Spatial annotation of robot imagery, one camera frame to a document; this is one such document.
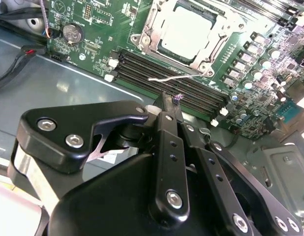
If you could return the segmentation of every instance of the black plastic bracket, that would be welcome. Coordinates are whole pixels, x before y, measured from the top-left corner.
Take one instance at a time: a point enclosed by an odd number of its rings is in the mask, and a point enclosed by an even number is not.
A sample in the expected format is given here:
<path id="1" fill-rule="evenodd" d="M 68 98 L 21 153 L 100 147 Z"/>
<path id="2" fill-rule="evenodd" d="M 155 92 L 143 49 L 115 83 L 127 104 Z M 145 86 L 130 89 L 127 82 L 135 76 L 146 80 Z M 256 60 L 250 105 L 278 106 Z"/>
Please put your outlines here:
<path id="1" fill-rule="evenodd" d="M 175 117 L 161 112 L 156 122 L 149 210 L 153 219 L 161 226 L 176 228 L 189 216 L 183 142 L 177 136 Z"/>
<path id="2" fill-rule="evenodd" d="M 245 197 L 251 218 L 262 235 L 302 236 L 300 223 L 285 207 L 220 143 L 207 147 L 232 176 L 232 188 Z"/>
<path id="3" fill-rule="evenodd" d="M 34 109 L 22 115 L 16 138 L 25 153 L 68 174 L 83 168 L 92 152 L 95 135 L 101 135 L 98 145 L 101 148 L 116 126 L 143 124 L 148 116 L 145 108 L 134 101 Z M 52 120 L 56 128 L 40 129 L 37 124 L 42 119 Z M 69 135 L 80 136 L 83 145 L 70 147 L 65 141 Z"/>
<path id="4" fill-rule="evenodd" d="M 247 219 L 236 195 L 227 180 L 227 177 L 216 157 L 212 152 L 205 150 L 205 144 L 201 142 L 197 133 L 187 123 L 181 124 L 182 136 L 184 137 L 185 152 L 189 158 L 188 162 L 195 165 L 200 179 L 209 186 L 205 191 L 210 191 L 218 209 L 218 219 L 215 226 L 220 234 L 253 236 L 253 230 Z M 241 222 L 240 230 L 235 222 Z"/>

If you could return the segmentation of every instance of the hole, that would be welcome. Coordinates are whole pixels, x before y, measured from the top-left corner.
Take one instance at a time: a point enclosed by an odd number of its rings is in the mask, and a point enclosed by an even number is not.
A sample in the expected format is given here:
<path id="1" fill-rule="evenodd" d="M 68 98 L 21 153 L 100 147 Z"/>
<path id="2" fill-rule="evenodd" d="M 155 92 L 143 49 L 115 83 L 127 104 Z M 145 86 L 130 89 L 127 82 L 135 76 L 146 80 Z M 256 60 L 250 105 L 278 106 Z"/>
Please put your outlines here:
<path id="1" fill-rule="evenodd" d="M 213 161 L 211 158 L 209 159 L 209 161 L 211 164 L 213 164 L 213 165 L 215 164 L 215 161 Z"/>
<path id="2" fill-rule="evenodd" d="M 170 155 L 170 157 L 171 157 L 171 159 L 173 160 L 173 161 L 177 161 L 178 159 L 177 159 L 177 157 L 175 156 L 175 155 Z"/>
<path id="3" fill-rule="evenodd" d="M 175 143 L 175 142 L 173 142 L 173 141 L 171 141 L 171 145 L 173 146 L 173 147 L 177 147 L 177 144 Z"/>
<path id="4" fill-rule="evenodd" d="M 171 118 L 170 116 L 166 115 L 165 116 L 168 120 L 173 120 L 173 118 Z"/>
<path id="5" fill-rule="evenodd" d="M 140 112 L 140 113 L 143 113 L 143 112 L 144 112 L 144 110 L 143 110 L 141 107 L 136 107 L 136 110 L 137 110 L 138 112 Z"/>
<path id="6" fill-rule="evenodd" d="M 217 178 L 217 180 L 219 180 L 220 182 L 223 181 L 223 178 L 222 178 L 221 176 L 219 176 L 219 175 L 216 175 L 216 178 Z"/>

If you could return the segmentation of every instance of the electrolytic capacitor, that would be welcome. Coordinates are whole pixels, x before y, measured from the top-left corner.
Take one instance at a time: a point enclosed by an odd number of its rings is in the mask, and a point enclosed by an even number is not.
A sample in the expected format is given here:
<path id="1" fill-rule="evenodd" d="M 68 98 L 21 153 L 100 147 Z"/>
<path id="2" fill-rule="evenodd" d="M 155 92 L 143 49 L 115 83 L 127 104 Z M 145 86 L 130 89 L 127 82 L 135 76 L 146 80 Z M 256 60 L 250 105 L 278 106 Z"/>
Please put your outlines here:
<path id="1" fill-rule="evenodd" d="M 237 99 L 238 99 L 236 92 L 232 92 L 231 95 L 230 95 L 230 97 L 231 97 L 232 101 L 237 101 Z"/>
<path id="2" fill-rule="evenodd" d="M 284 96 L 284 94 L 280 91 L 276 92 L 276 96 L 278 97 L 280 102 L 285 102 L 286 101 L 286 97 Z"/>
<path id="3" fill-rule="evenodd" d="M 242 121 L 243 121 L 243 120 L 241 119 L 240 116 L 236 116 L 236 117 L 235 117 L 235 122 L 236 122 L 236 124 L 240 124 Z"/>
<path id="4" fill-rule="evenodd" d="M 286 85 L 286 82 L 285 82 L 284 78 L 280 75 L 276 77 L 276 81 L 279 83 L 280 86 L 285 86 Z"/>
<path id="5" fill-rule="evenodd" d="M 254 77 L 255 80 L 260 80 L 262 77 L 262 73 L 259 70 L 253 70 L 251 75 Z"/>
<path id="6" fill-rule="evenodd" d="M 241 111 L 239 112 L 239 114 L 240 114 L 240 118 L 241 118 L 241 119 L 245 119 L 245 118 L 246 118 L 246 116 L 247 116 L 247 114 L 246 114 L 246 111 L 245 111 L 245 110 L 241 110 Z"/>
<path id="7" fill-rule="evenodd" d="M 251 88 L 252 88 L 252 82 L 249 81 L 249 80 L 245 80 L 245 81 L 243 82 L 243 85 L 244 85 L 244 88 L 245 88 L 245 89 L 251 89 Z"/>
<path id="8" fill-rule="evenodd" d="M 278 59 L 280 56 L 280 51 L 278 51 L 276 48 L 271 48 L 268 51 L 268 55 L 272 58 L 272 59 Z"/>
<path id="9" fill-rule="evenodd" d="M 269 70 L 271 68 L 271 62 L 268 61 L 267 59 L 262 59 L 260 61 L 260 65 L 266 70 Z"/>

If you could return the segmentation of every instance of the capacitor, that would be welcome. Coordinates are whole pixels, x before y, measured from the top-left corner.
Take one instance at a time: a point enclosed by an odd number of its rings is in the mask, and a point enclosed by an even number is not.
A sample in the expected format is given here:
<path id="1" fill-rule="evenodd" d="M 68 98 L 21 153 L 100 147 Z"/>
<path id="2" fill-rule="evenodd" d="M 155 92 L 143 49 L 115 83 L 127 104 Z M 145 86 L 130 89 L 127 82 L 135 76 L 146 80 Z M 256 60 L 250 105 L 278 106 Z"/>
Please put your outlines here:
<path id="1" fill-rule="evenodd" d="M 84 40 L 84 31 L 75 23 L 68 23 L 62 29 L 63 39 L 66 43 L 74 46 Z"/>
<path id="2" fill-rule="evenodd" d="M 252 82 L 249 81 L 249 80 L 245 80 L 245 81 L 243 82 L 243 85 L 244 85 L 244 88 L 245 88 L 245 89 L 251 89 L 251 88 L 252 88 Z"/>
<path id="3" fill-rule="evenodd" d="M 285 102 L 286 101 L 286 97 L 284 96 L 284 94 L 280 91 L 276 92 L 276 96 L 278 97 L 280 102 Z"/>
<path id="4" fill-rule="evenodd" d="M 236 124 L 240 124 L 242 121 L 243 121 L 243 120 L 241 119 L 240 116 L 236 116 L 236 117 L 235 117 L 235 122 L 236 122 Z"/>
<path id="5" fill-rule="evenodd" d="M 286 81 L 280 75 L 276 77 L 276 81 L 279 83 L 280 86 L 285 86 L 286 85 Z"/>
<path id="6" fill-rule="evenodd" d="M 255 111 L 253 111 L 252 112 L 252 114 L 254 115 L 254 116 L 259 116 L 260 115 L 260 111 L 258 111 L 258 110 L 255 110 Z"/>
<path id="7" fill-rule="evenodd" d="M 236 92 L 232 92 L 231 95 L 230 95 L 230 97 L 231 97 L 232 101 L 237 101 L 237 99 L 238 99 Z"/>
<path id="8" fill-rule="evenodd" d="M 262 59 L 259 63 L 266 70 L 271 68 L 271 62 L 268 61 L 267 59 Z"/>
<path id="9" fill-rule="evenodd" d="M 246 111 L 245 111 L 245 110 L 240 111 L 240 112 L 239 112 L 239 114 L 240 114 L 240 118 L 241 118 L 241 119 L 245 119 L 245 118 L 246 118 L 246 116 L 247 116 L 247 114 L 246 114 Z"/>
<path id="10" fill-rule="evenodd" d="M 262 77 L 262 73 L 259 70 L 253 70 L 251 75 L 254 77 L 255 80 L 260 80 Z"/>
<path id="11" fill-rule="evenodd" d="M 280 51 L 278 51 L 276 48 L 271 48 L 270 50 L 268 50 L 268 55 L 272 59 L 278 59 L 280 56 Z"/>

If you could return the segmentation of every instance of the green circuit board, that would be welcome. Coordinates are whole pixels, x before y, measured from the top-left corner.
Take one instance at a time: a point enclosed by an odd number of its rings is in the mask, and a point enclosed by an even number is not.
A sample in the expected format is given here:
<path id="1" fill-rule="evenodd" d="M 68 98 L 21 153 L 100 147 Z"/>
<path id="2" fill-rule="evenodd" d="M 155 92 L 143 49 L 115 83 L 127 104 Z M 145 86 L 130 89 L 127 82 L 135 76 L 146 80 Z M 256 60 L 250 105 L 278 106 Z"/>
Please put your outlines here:
<path id="1" fill-rule="evenodd" d="M 48 42 L 49 51 L 68 56 L 67 61 L 70 64 L 101 78 L 112 71 L 111 67 L 108 66 L 111 52 L 122 49 L 140 55 L 178 74 L 184 74 L 185 72 L 179 67 L 151 55 L 143 54 L 130 40 L 131 35 L 141 34 L 152 2 L 153 0 L 51 0 L 48 17 L 49 27 L 61 30 L 66 24 L 77 24 L 83 29 L 84 39 L 77 45 L 70 45 L 61 37 L 50 39 Z M 234 32 L 218 53 L 212 64 L 214 76 L 199 76 L 193 77 L 193 79 L 226 95 L 236 92 L 238 100 L 233 101 L 234 108 L 219 125 L 226 129 L 230 129 L 231 126 L 238 127 L 243 136 L 257 139 L 263 135 L 264 120 L 268 117 L 278 117 L 277 111 L 284 106 L 271 89 L 275 77 L 280 75 L 286 80 L 283 89 L 288 89 L 296 80 L 304 80 L 304 67 L 300 67 L 295 62 L 295 55 L 304 46 L 304 27 L 300 28 L 297 33 L 291 32 L 264 17 L 258 16 L 237 1 L 229 0 L 226 3 L 237 10 L 260 17 L 258 24 L 246 19 L 245 31 Z M 262 1 L 257 1 L 257 3 L 267 7 Z M 304 6 L 295 5 L 289 1 L 287 3 L 304 11 Z M 262 51 L 255 56 L 256 61 L 247 65 L 247 69 L 241 73 L 240 78 L 234 80 L 231 85 L 225 83 L 225 79 L 229 78 L 228 74 L 234 66 L 234 61 L 238 60 L 239 54 L 245 50 L 245 44 L 252 41 L 251 36 L 256 31 L 268 39 L 269 43 L 260 47 Z M 271 48 L 280 51 L 279 58 L 271 59 L 268 53 Z M 259 63 L 260 59 L 269 60 L 272 63 L 271 67 L 264 70 Z M 251 75 L 253 69 L 262 71 L 263 77 L 267 77 L 267 80 L 254 81 Z M 252 81 L 252 88 L 246 89 L 243 81 Z M 157 97 L 156 93 L 123 80 L 117 80 L 116 83 L 152 98 Z M 183 106 L 183 110 L 205 120 L 210 120 L 210 117 L 203 115 L 199 110 L 186 106 Z M 241 123 L 237 123 L 236 117 L 242 110 L 246 111 L 247 116 L 243 118 Z"/>

